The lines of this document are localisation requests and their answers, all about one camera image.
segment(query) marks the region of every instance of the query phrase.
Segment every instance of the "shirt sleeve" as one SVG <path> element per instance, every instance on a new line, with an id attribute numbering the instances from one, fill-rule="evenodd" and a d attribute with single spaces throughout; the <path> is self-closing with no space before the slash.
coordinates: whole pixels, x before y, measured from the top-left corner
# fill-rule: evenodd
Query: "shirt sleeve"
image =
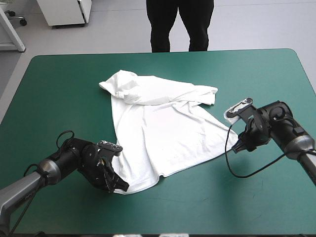
<path id="1" fill-rule="evenodd" d="M 133 72 L 119 71 L 100 87 L 127 104 L 160 105 L 172 101 L 215 103 L 217 88 L 205 85 L 167 80 L 155 76 L 138 76 Z"/>

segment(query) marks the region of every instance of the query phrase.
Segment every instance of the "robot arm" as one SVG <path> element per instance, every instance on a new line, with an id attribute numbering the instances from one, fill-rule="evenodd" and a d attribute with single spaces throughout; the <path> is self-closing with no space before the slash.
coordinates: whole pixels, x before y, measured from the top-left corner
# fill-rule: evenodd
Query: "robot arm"
<path id="1" fill-rule="evenodd" d="M 225 111 L 224 117 L 234 124 L 239 119 L 246 123 L 245 131 L 239 134 L 232 147 L 235 153 L 249 152 L 258 146 L 268 144 L 272 138 L 290 159 L 297 160 L 316 185 L 315 140 L 293 118 L 284 102 L 276 101 L 261 108 L 252 105 L 246 98 Z"/>
<path id="2" fill-rule="evenodd" d="M 37 190 L 54 185 L 76 169 L 96 188 L 113 192 L 127 191 L 128 183 L 123 181 L 112 168 L 113 156 L 119 156 L 122 147 L 101 141 L 97 144 L 74 138 L 65 140 L 58 151 L 42 160 L 37 170 L 8 187 L 0 190 L 0 236 L 8 236 L 10 215 Z"/>

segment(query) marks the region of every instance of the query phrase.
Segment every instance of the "chair wheel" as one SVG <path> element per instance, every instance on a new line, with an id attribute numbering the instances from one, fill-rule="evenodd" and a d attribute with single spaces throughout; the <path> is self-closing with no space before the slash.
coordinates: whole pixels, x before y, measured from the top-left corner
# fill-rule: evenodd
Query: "chair wheel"
<path id="1" fill-rule="evenodd" d="M 21 26 L 26 26 L 27 21 L 26 20 L 20 20 L 20 24 L 21 24 Z"/>
<path id="2" fill-rule="evenodd" d="M 8 14 L 9 14 L 9 16 L 15 16 L 15 12 L 14 11 L 10 11 Z"/>

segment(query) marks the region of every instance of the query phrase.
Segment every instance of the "black pants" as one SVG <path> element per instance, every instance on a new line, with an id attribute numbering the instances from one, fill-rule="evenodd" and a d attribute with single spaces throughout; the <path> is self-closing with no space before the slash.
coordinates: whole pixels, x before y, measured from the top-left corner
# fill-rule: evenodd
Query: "black pants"
<path id="1" fill-rule="evenodd" d="M 177 16 L 190 36 L 189 51 L 206 51 L 207 28 L 214 9 L 214 0 L 146 0 L 147 15 L 152 26 L 152 52 L 169 52 L 169 32 Z"/>

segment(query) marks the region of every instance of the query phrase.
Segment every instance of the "cable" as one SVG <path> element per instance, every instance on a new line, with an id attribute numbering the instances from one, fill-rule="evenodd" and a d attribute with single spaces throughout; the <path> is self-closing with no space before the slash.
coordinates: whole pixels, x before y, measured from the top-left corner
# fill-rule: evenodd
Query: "cable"
<path id="1" fill-rule="evenodd" d="M 228 129 L 228 133 L 227 133 L 227 138 L 226 138 L 226 143 L 225 143 L 225 157 L 226 157 L 226 164 L 227 164 L 227 167 L 229 169 L 229 171 L 231 172 L 231 174 L 237 178 L 249 178 L 257 173 L 259 173 L 260 171 L 268 168 L 270 165 L 276 163 L 277 161 L 279 161 L 280 159 L 282 159 L 284 156 L 290 154 L 290 153 L 294 153 L 294 152 L 304 152 L 304 153 L 308 153 L 308 154 L 312 154 L 314 156 L 316 156 L 316 153 L 315 152 L 312 152 L 312 150 L 310 151 L 291 151 L 291 152 L 287 152 L 287 153 L 283 153 L 281 156 L 279 156 L 278 158 L 276 158 L 275 160 L 271 161 L 270 163 L 266 164 L 265 166 L 261 167 L 260 169 L 256 170 L 255 172 L 251 173 L 251 174 L 248 174 L 248 175 L 237 175 L 233 172 L 231 166 L 229 165 L 229 162 L 228 162 L 228 156 L 227 156 L 227 142 L 228 142 L 228 138 L 229 138 L 229 133 L 232 129 L 232 125 L 229 127 Z"/>

